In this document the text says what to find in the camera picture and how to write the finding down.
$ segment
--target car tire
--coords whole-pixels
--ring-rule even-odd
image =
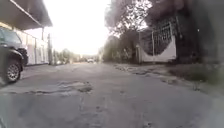
[[[5,84],[16,83],[21,76],[21,64],[19,61],[11,59],[4,65],[2,80]]]

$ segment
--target concrete wall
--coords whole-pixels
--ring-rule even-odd
[[[168,62],[169,60],[173,60],[177,57],[174,36],[171,37],[171,42],[169,43],[167,48],[159,55],[151,56],[147,54],[139,45],[138,50],[140,62]]]
[[[224,1],[193,0],[189,9],[199,30],[204,62],[224,61]]]
[[[27,48],[27,55],[29,56],[28,65],[49,63],[48,59],[48,43],[37,39],[17,28],[0,22],[0,26],[12,29],[20,37],[22,44]]]

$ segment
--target roof overhang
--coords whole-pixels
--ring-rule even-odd
[[[52,26],[42,0],[0,0],[0,22],[21,30]]]

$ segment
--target dark car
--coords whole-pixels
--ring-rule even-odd
[[[18,81],[27,63],[27,51],[18,35],[0,27],[0,76],[3,82],[10,84]]]

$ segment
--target asphalt road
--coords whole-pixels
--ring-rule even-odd
[[[29,67],[0,89],[0,128],[223,128],[221,98],[106,64]]]

